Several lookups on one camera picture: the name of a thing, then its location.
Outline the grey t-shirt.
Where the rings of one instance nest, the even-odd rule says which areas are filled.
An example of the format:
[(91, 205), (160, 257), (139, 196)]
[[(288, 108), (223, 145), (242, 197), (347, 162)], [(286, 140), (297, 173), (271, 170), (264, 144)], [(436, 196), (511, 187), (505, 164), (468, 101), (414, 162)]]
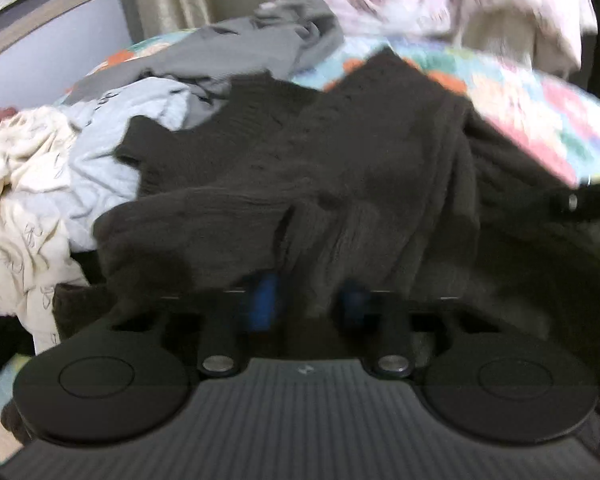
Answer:
[(96, 99), (148, 77), (173, 79), (188, 87), (184, 126), (190, 128), (224, 104), (234, 77), (268, 73), (287, 80), (342, 43), (338, 18), (323, 0), (276, 0), (250, 16), (198, 28), (154, 54), (91, 74), (73, 86), (65, 102)]

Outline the cream white printed garment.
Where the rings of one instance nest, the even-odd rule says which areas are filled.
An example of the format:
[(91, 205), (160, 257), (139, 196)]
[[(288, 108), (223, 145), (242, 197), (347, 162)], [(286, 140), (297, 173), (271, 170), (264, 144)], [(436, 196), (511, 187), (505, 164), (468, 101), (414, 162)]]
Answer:
[(52, 312), (55, 286), (84, 285), (70, 256), (67, 229), (58, 214), (35, 214), (16, 200), (65, 190), (66, 169), (78, 132), (65, 114), (43, 106), (0, 123), (0, 316), (15, 316), (42, 353), (59, 344)]

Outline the dark brown knit sweater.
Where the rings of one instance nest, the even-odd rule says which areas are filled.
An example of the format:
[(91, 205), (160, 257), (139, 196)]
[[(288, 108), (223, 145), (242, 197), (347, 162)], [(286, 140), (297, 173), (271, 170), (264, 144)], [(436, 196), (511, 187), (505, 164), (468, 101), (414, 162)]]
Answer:
[(337, 332), (348, 281), (406, 302), (413, 371), (450, 422), (500, 439), (600, 423), (600, 220), (550, 218), (565, 184), (468, 99), (382, 50), (328, 91), (267, 74), (233, 80), (189, 132), (135, 117), (117, 149), (136, 200), (94, 225), (104, 280), (61, 286), (60, 345), (163, 324), (145, 344), (155, 397), (105, 416), (46, 396), (69, 430), (132, 424), (197, 388), (200, 298), (278, 277), (255, 356), (352, 356)]

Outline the floral quilted bedspread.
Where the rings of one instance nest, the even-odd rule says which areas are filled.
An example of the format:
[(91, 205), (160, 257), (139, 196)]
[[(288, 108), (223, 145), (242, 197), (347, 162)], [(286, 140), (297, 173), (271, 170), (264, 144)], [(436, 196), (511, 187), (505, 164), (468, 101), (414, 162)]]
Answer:
[(600, 100), (561, 79), (492, 55), (403, 38), (349, 37), (329, 58), (294, 76), (323, 89), (388, 44), (475, 108), (566, 181), (600, 178)]

